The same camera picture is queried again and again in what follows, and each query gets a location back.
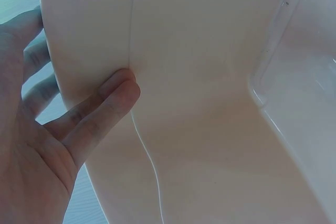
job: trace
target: transparent plastic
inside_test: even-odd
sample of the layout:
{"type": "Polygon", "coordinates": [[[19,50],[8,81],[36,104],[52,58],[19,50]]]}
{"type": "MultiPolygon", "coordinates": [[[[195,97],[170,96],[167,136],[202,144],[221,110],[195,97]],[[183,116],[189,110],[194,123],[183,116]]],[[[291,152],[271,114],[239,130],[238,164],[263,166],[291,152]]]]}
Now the transparent plastic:
{"type": "Polygon", "coordinates": [[[283,0],[250,92],[336,223],[336,0],[283,0]]]}

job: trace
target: knuckle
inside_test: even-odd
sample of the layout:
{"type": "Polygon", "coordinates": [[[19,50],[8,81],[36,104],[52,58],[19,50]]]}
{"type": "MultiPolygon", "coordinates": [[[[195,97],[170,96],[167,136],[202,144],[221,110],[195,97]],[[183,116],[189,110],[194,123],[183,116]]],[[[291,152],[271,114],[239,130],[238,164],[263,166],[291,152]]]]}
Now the knuckle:
{"type": "Polygon", "coordinates": [[[41,60],[37,54],[32,50],[25,51],[25,59],[28,64],[33,65],[33,67],[38,68],[41,65],[41,60]]]}
{"type": "Polygon", "coordinates": [[[81,113],[80,110],[73,110],[70,112],[69,118],[70,121],[74,124],[77,125],[80,121],[84,119],[84,115],[81,113]]]}
{"type": "Polygon", "coordinates": [[[122,118],[122,113],[120,110],[118,110],[116,103],[110,100],[105,100],[105,111],[106,113],[113,114],[117,118],[122,118]]]}
{"type": "Polygon", "coordinates": [[[99,126],[99,124],[97,122],[95,122],[95,121],[85,122],[84,129],[94,139],[99,140],[101,138],[101,127],[99,126]]]}

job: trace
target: skin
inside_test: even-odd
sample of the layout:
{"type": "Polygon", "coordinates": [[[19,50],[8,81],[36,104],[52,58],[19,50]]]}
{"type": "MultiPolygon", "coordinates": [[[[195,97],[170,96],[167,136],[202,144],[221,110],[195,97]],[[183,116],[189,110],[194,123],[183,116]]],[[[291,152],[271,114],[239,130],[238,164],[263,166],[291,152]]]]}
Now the skin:
{"type": "Polygon", "coordinates": [[[55,76],[22,98],[25,81],[50,61],[39,9],[0,25],[0,219],[62,223],[77,173],[93,149],[133,107],[140,89],[119,70],[95,94],[45,125],[35,118],[58,94],[55,76]]]}

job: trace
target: white plastic panel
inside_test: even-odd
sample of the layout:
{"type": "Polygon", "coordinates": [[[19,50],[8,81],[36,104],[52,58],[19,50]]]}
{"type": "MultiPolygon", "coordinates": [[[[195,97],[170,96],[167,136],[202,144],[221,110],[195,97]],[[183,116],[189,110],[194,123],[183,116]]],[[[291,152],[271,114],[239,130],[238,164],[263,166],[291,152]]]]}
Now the white plastic panel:
{"type": "Polygon", "coordinates": [[[160,193],[128,115],[87,162],[111,223],[329,223],[249,95],[282,0],[41,1],[68,107],[127,63],[142,89],[133,115],[160,193]]]}

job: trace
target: light blue surface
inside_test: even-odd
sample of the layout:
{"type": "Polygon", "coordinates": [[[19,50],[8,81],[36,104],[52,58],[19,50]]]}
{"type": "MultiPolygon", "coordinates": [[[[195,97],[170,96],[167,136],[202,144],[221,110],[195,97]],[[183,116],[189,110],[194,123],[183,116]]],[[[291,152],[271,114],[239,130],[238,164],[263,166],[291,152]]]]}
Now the light blue surface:
{"type": "MultiPolygon", "coordinates": [[[[39,0],[0,0],[0,24],[14,17],[15,15],[33,9],[39,4],[39,0]]],[[[44,35],[40,35],[38,40],[42,40],[44,35]]],[[[25,94],[34,84],[48,77],[53,73],[53,67],[48,64],[39,73],[30,78],[23,86],[25,94]]],[[[50,106],[39,116],[38,122],[43,124],[53,120],[66,111],[61,96],[58,95],[50,106]]],[[[93,191],[86,168],[83,167],[77,177],[75,189],[64,218],[65,224],[73,223],[108,223],[101,210],[95,192],[93,191]]]]}

